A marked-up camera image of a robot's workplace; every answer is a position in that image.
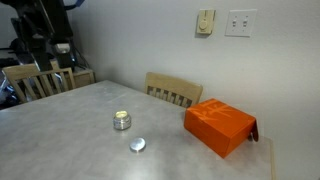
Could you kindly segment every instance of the table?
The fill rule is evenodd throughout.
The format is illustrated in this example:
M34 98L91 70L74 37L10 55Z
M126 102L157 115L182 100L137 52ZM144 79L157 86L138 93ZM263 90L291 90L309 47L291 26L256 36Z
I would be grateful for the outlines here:
M132 126L113 128L126 110ZM0 111L1 180L272 179L272 142L220 158L183 127L185 109L103 81ZM146 140L133 153L130 142Z

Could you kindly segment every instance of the silver lid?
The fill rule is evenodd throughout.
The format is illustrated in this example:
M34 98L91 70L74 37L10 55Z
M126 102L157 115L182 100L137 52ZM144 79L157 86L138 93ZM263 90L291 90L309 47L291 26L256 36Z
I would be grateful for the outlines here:
M143 138L136 138L130 144L130 150L132 152L142 152L146 147L146 141Z

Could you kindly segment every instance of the switch plate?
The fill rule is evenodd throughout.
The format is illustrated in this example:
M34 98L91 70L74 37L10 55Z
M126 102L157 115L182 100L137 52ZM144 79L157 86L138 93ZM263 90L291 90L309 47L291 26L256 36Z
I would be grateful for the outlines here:
M257 10L231 10L226 28L226 36L250 37Z
M211 34L213 29L215 10L200 10L198 16L197 33Z

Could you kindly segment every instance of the chair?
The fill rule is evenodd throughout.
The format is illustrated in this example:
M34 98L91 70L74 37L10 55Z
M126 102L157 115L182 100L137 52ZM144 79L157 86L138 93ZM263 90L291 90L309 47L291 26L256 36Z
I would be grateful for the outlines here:
M178 106L189 107L199 102L203 87L183 79L148 72L145 93Z
M45 72L40 72L35 64L6 67L2 71L20 101L26 103L28 100L25 90L32 100L36 100L76 88L71 68L59 69L57 62L51 64L53 70ZM68 86L64 73L69 75L71 87Z

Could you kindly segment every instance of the orange box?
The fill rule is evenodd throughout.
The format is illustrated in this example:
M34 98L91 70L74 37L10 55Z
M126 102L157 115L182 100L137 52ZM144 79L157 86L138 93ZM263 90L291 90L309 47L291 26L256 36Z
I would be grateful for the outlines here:
M258 141L256 119L216 99L187 109L184 127L222 158L245 141L251 133Z

